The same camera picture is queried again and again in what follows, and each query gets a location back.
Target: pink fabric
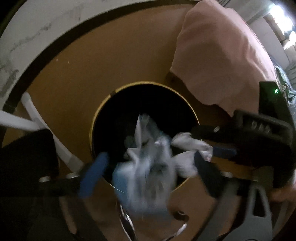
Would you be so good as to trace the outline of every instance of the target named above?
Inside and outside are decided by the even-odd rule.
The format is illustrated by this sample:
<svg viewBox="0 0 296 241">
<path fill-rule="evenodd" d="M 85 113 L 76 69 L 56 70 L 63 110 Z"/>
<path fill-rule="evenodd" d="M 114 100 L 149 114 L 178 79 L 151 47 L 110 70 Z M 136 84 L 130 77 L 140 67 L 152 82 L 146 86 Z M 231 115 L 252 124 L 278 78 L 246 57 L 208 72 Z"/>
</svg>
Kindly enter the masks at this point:
<svg viewBox="0 0 296 241">
<path fill-rule="evenodd" d="M 259 82 L 275 81 L 274 66 L 245 21 L 215 0 L 203 0 L 185 16 L 171 72 L 206 105 L 230 116 L 258 113 Z"/>
</svg>

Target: brown floor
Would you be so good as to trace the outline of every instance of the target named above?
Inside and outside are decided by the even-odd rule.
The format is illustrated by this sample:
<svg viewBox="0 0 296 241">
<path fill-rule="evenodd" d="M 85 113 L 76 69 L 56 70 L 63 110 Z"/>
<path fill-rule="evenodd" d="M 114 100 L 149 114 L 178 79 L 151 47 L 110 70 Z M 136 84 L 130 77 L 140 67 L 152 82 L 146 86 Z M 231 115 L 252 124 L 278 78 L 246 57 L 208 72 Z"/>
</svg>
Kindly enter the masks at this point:
<svg viewBox="0 0 296 241">
<path fill-rule="evenodd" d="M 138 11 L 100 26 L 70 44 L 37 76 L 28 92 L 37 110 L 59 140 L 85 163 L 91 161 L 89 130 L 96 109 L 114 89 L 136 81 L 166 84 L 182 94 L 194 108 L 201 124 L 219 125 L 229 116 L 217 106 L 198 102 L 178 80 L 166 79 L 177 36 L 192 5 L 174 5 Z M 16 114 L 20 114 L 19 105 Z M 8 130 L 5 143 L 23 133 Z M 250 169 L 214 158 L 221 170 L 250 178 Z M 61 163 L 61 175 L 70 172 Z M 192 178 L 171 195 L 171 205 L 190 216 L 178 240 L 190 240 L 201 227 L 215 200 L 199 179 Z M 86 200 L 93 218 L 108 240 L 127 240 L 115 211 L 112 188 L 100 181 L 93 197 Z M 222 233 L 235 214 L 230 214 Z M 177 221 L 135 221 L 139 240 L 161 240 L 177 230 Z"/>
</svg>

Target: round bin opening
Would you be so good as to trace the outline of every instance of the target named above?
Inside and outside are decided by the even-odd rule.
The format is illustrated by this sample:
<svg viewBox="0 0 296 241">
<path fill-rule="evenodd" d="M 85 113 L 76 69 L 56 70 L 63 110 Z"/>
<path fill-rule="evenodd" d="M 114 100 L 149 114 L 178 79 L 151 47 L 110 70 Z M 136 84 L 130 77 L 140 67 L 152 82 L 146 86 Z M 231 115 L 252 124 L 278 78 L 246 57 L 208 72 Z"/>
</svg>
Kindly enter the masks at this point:
<svg viewBox="0 0 296 241">
<path fill-rule="evenodd" d="M 91 130 L 92 156 L 108 152 L 109 166 L 104 174 L 112 184 L 112 173 L 123 158 L 124 140 L 134 136 L 139 114 L 148 114 L 160 130 L 173 138 L 180 132 L 191 131 L 198 124 L 189 103 L 174 90 L 157 83 L 133 83 L 114 92 L 97 111 Z M 173 154 L 181 151 L 173 149 Z M 178 177 L 177 186 L 185 178 Z"/>
</svg>

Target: crumpled plastic packaging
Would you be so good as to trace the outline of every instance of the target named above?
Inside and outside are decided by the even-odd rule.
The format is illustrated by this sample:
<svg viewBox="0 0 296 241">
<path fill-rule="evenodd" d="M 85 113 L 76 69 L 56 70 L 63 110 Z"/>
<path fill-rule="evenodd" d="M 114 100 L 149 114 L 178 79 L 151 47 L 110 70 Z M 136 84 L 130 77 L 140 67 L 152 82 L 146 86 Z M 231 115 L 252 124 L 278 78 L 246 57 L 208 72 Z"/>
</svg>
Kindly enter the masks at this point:
<svg viewBox="0 0 296 241">
<path fill-rule="evenodd" d="M 177 175 L 197 175 L 194 154 L 198 150 L 210 161 L 213 148 L 193 139 L 190 133 L 179 133 L 172 140 L 160 131 L 148 115 L 139 115 L 134 140 L 127 137 L 129 147 L 113 173 L 115 193 L 128 212 L 135 215 L 168 214 L 167 201 L 176 186 Z M 170 146 L 185 150 L 172 156 Z"/>
</svg>

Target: white plastic rod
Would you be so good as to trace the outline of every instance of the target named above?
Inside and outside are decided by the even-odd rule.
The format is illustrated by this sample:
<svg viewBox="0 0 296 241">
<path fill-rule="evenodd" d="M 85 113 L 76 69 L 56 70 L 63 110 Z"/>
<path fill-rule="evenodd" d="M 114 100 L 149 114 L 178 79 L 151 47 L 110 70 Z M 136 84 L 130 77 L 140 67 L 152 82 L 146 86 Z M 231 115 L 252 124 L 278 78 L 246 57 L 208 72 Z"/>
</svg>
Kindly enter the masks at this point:
<svg viewBox="0 0 296 241">
<path fill-rule="evenodd" d="M 40 130 L 40 126 L 37 123 L 12 115 L 2 110 L 0 111 L 0 125 L 5 127 L 12 127 L 15 129 L 21 129 L 24 131 Z"/>
<path fill-rule="evenodd" d="M 36 122 L 41 128 L 47 128 L 50 130 L 48 125 L 42 119 L 41 115 L 37 111 L 36 107 L 34 106 L 31 96 L 28 92 L 25 92 L 22 95 L 21 102 L 23 106 L 26 108 L 29 116 L 31 119 Z M 56 151 L 60 159 L 69 167 L 72 172 L 77 172 L 84 163 L 75 155 L 73 155 L 60 141 L 59 139 L 53 134 L 54 143 L 56 147 Z"/>
</svg>

